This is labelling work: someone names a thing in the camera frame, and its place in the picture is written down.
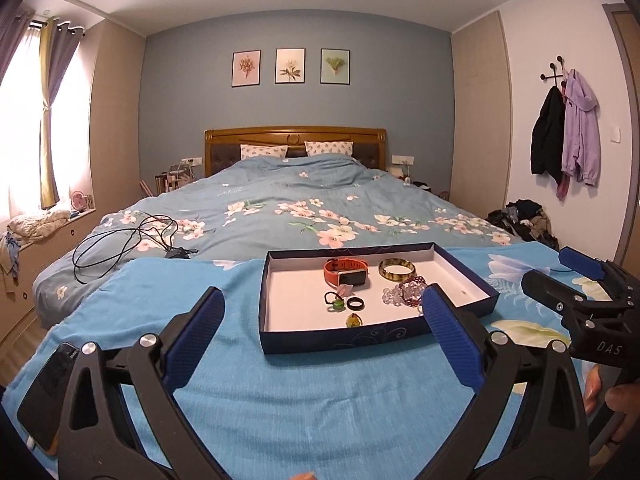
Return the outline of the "right hand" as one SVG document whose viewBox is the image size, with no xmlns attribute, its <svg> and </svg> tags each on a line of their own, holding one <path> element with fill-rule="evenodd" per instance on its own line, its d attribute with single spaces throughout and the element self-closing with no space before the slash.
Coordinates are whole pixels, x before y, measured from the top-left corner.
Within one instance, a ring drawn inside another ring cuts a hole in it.
<svg viewBox="0 0 640 480">
<path fill-rule="evenodd" d="M 601 390 L 602 380 L 600 377 L 600 366 L 596 364 L 590 370 L 586 379 L 584 403 L 587 414 L 590 414 L 597 407 L 598 395 Z M 613 443 L 620 444 L 639 420 L 640 386 L 638 382 L 635 382 L 634 384 L 609 388 L 604 394 L 604 400 L 610 410 L 624 414 L 622 422 L 618 425 L 611 437 Z"/>
</svg>

